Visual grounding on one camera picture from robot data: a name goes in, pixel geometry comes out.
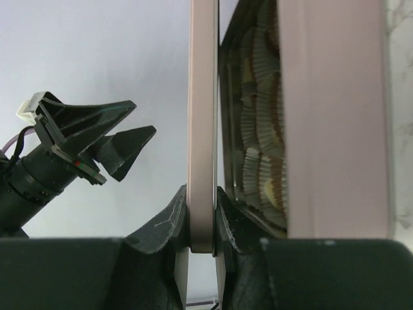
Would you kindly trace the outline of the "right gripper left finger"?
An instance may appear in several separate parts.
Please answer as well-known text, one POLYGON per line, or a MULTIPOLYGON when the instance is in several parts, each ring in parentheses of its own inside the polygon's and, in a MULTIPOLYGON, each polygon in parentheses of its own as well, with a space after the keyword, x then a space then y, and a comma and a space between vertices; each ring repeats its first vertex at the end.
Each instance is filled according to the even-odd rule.
POLYGON ((124 238, 1 239, 2 309, 183 309, 186 189, 124 238))

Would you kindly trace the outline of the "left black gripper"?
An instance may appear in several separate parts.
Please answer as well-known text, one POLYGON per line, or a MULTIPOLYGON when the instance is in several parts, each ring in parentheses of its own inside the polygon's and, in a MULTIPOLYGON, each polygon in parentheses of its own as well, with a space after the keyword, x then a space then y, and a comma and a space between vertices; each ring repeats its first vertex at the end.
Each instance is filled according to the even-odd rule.
POLYGON ((73 159, 63 151, 83 152, 95 143, 94 159, 113 179, 122 181, 156 134, 156 128, 149 125, 104 136, 136 108, 130 100, 65 105, 51 92, 38 92, 34 103, 35 132, 44 147, 52 148, 38 146, 1 171, 2 226, 24 226, 77 177, 92 185, 106 182, 96 165, 73 159))

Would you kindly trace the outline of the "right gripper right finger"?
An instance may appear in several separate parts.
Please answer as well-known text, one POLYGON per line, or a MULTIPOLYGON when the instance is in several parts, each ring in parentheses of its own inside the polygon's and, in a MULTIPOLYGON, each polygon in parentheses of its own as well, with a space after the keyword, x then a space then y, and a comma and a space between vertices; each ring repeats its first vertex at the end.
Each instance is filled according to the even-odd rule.
POLYGON ((217 191, 222 309, 411 309, 412 253, 393 240, 277 239, 217 191))

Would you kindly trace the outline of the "metal box lid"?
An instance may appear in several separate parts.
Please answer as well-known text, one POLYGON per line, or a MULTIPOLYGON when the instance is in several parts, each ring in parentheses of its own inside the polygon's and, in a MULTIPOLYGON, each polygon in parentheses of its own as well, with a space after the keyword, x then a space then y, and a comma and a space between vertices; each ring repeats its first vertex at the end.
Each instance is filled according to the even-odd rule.
POLYGON ((215 255, 219 1, 189 2, 186 206, 192 253, 215 255))

